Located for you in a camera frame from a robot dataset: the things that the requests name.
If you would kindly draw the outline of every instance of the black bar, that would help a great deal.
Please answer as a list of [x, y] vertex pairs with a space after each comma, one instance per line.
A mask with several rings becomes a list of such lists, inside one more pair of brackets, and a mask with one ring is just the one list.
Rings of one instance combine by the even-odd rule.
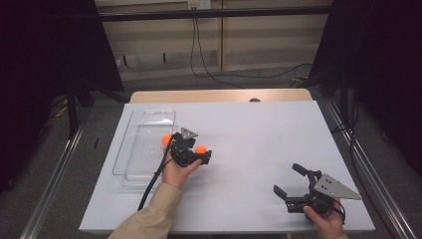
[[77, 18], [81, 18], [81, 20], [93, 19], [101, 22], [119, 22], [192, 18], [320, 15], [328, 14], [329, 10], [329, 6], [258, 9], [211, 9], [138, 13], [101, 13], [99, 16], [78, 16]]
[[69, 125], [70, 125], [70, 132], [68, 139], [72, 139], [74, 137], [75, 132], [78, 130], [78, 114], [76, 110], [76, 102], [75, 102], [75, 95], [73, 92], [73, 86], [70, 79], [66, 76], [66, 99], [68, 100], [68, 111], [69, 111]]
[[348, 121], [348, 78], [345, 72], [341, 73], [340, 80], [340, 117], [344, 126], [352, 126]]

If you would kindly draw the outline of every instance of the hand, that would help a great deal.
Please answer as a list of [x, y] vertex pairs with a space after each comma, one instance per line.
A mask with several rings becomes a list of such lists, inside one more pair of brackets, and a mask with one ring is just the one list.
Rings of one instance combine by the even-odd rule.
[[[341, 210], [339, 198], [335, 199], [332, 206]], [[316, 225], [319, 239], [336, 239], [344, 234], [342, 216], [338, 212], [329, 210], [326, 215], [320, 216], [311, 207], [305, 206], [304, 213]]]
[[165, 162], [168, 163], [162, 170], [162, 182], [182, 189], [190, 173], [195, 171], [201, 165], [202, 160], [198, 159], [187, 167], [181, 167], [174, 161], [174, 159], [171, 158], [169, 151], [165, 157]]

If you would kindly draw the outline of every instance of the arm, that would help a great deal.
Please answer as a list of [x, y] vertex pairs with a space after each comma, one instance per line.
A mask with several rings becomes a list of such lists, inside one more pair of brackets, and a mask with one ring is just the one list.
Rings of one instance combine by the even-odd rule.
[[182, 197], [184, 184], [190, 173], [201, 165], [196, 160], [187, 167], [180, 167], [167, 155], [169, 161], [162, 171], [160, 183], [149, 202], [142, 210], [124, 220], [111, 233], [109, 239], [164, 239], [173, 222], [173, 214]]
[[[332, 206], [340, 210], [339, 199]], [[305, 206], [304, 213], [316, 225], [319, 239], [348, 239], [342, 230], [342, 217], [337, 212], [331, 210], [327, 215], [320, 216], [311, 207]]]

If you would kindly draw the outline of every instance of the sleeve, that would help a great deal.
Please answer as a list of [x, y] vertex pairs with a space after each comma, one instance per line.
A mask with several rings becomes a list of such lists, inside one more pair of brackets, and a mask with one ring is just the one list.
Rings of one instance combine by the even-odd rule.
[[149, 205], [135, 212], [108, 237], [136, 239], [165, 239], [173, 223], [173, 214], [179, 205], [182, 191], [166, 183], [160, 183]]
[[346, 234], [343, 234], [342, 236], [338, 237], [337, 239], [348, 239]]

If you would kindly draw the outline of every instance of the black cable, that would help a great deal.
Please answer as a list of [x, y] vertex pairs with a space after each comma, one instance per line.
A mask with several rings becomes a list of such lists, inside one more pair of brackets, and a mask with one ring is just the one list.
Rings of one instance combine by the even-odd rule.
[[293, 68], [293, 82], [288, 86], [288, 89], [290, 89], [296, 82], [296, 68]]
[[369, 202], [371, 203], [372, 207], [375, 209], [376, 214], [378, 215], [378, 217], [380, 218], [382, 224], [384, 225], [385, 229], [387, 229], [388, 234], [390, 235], [391, 238], [394, 238], [393, 233], [391, 232], [390, 228], [387, 226], [385, 220], [382, 218], [381, 213], [379, 212], [378, 208], [375, 206], [374, 201], [372, 200], [371, 196], [367, 193], [367, 188], [365, 186], [365, 184], [363, 183], [362, 178], [360, 177], [359, 171], [357, 170], [357, 166], [356, 163], [354, 161], [354, 156], [353, 156], [353, 145], [354, 145], [354, 141], [355, 141], [355, 135], [354, 135], [354, 127], [357, 123], [359, 117], [359, 113], [358, 113], [358, 97], [356, 96], [356, 93], [353, 94], [353, 99], [352, 99], [352, 112], [351, 112], [351, 125], [350, 128], [348, 129], [350, 132], [350, 140], [349, 140], [349, 148], [348, 148], [348, 153], [350, 156], [350, 160], [351, 160], [351, 164], [353, 166], [353, 169], [355, 171], [355, 174], [357, 176], [357, 179], [359, 181], [360, 186], [362, 187], [363, 191], [366, 193], [367, 195], [367, 199], [369, 200]]
[[152, 177], [151, 181], [149, 182], [148, 186], [145, 189], [145, 192], [143, 193], [142, 199], [140, 200], [139, 207], [137, 210], [141, 210], [143, 208], [143, 205], [145, 204], [146, 198], [148, 197], [149, 192], [152, 189], [152, 186], [154, 185], [155, 181], [157, 180], [159, 174], [161, 174], [162, 169], [164, 169], [165, 165], [167, 165], [168, 162], [170, 162], [173, 158], [171, 158], [168, 161], [165, 161], [165, 157], [167, 156], [168, 151], [170, 150], [171, 142], [173, 141], [173, 135], [171, 136], [170, 140], [168, 141], [167, 148], [165, 149], [164, 155], [162, 156], [162, 160], [158, 166], [158, 169], [156, 172], [154, 172], [154, 176]]
[[343, 205], [339, 201], [334, 200], [334, 202], [336, 202], [336, 203], [338, 203], [338, 205], [340, 205], [341, 210], [338, 210], [337, 208], [335, 208], [333, 206], [331, 207], [331, 209], [333, 209], [335, 212], [337, 212], [338, 214], [341, 215], [342, 220], [343, 220], [343, 224], [344, 224], [344, 221], [345, 221], [345, 209], [344, 209]]
[[[222, 83], [222, 84], [226, 84], [229, 86], [233, 86], [236, 88], [240, 88], [240, 89], [245, 89], [244, 87], [238, 86], [236, 84], [232, 84], [232, 83], [228, 83], [228, 82], [223, 82], [220, 80], [215, 79], [209, 72], [208, 69], [205, 65], [205, 60], [204, 60], [204, 56], [202, 55], [202, 46], [201, 46], [201, 41], [199, 40], [199, 28], [198, 28], [198, 20], [196, 18], [192, 19], [193, 20], [193, 39], [192, 39], [192, 51], [190, 52], [190, 69], [193, 73], [193, 75], [200, 77], [200, 78], [211, 78], [212, 80], [214, 80], [215, 82], [218, 83]], [[205, 72], [207, 73], [208, 76], [200, 76], [198, 74], [195, 73], [195, 71], [193, 70], [193, 66], [192, 66], [192, 55], [193, 55], [193, 49], [195, 47], [195, 36], [197, 37], [197, 41], [198, 41], [198, 46], [199, 46], [199, 53], [201, 55], [201, 59], [202, 59], [202, 65], [205, 69]]]
[[[208, 72], [208, 69], [206, 68], [205, 60], [204, 60], [204, 57], [203, 57], [203, 54], [202, 54], [201, 40], [200, 40], [200, 37], [199, 37], [198, 20], [197, 19], [193, 19], [193, 24], [194, 24], [194, 27], [193, 27], [192, 50], [191, 50], [191, 53], [190, 53], [190, 69], [191, 69], [192, 73], [195, 76], [197, 76], [197, 77], [200, 77], [200, 78], [211, 78], [211, 79], [213, 79], [216, 82], [223, 83], [223, 84], [228, 84], [228, 85], [231, 85], [231, 86], [234, 86], [234, 87], [237, 87], [237, 88], [244, 89], [244, 87], [241, 87], [241, 86], [238, 86], [238, 85], [235, 85], [235, 84], [231, 84], [231, 83], [227, 83], [227, 82], [222, 82], [220, 80], [215, 79], [214, 77], [241, 77], [241, 78], [251, 78], [251, 79], [270, 79], [270, 78], [276, 78], [276, 77], [283, 76], [283, 75], [285, 75], [287, 73], [290, 73], [290, 72], [295, 72], [295, 74], [296, 74], [296, 69], [297, 68], [302, 67], [302, 66], [311, 66], [312, 65], [312, 63], [302, 63], [302, 64], [299, 64], [299, 65], [297, 65], [297, 66], [295, 66], [295, 67], [293, 67], [290, 70], [287, 70], [285, 72], [282, 72], [282, 73], [279, 73], [279, 74], [276, 74], [276, 75], [272, 75], [272, 76], [266, 76], [266, 77], [262, 77], [262, 76], [261, 77], [247, 76], [247, 75], [238, 75], [238, 74], [210, 74]], [[193, 70], [193, 66], [192, 66], [192, 58], [193, 57], [192, 57], [192, 55], [193, 55], [193, 50], [194, 50], [194, 47], [195, 47], [195, 36], [197, 37], [197, 41], [198, 41], [198, 45], [199, 45], [199, 52], [200, 52], [200, 55], [201, 55], [202, 64], [204, 66], [205, 72], [207, 73], [207, 76], [198, 75]]]

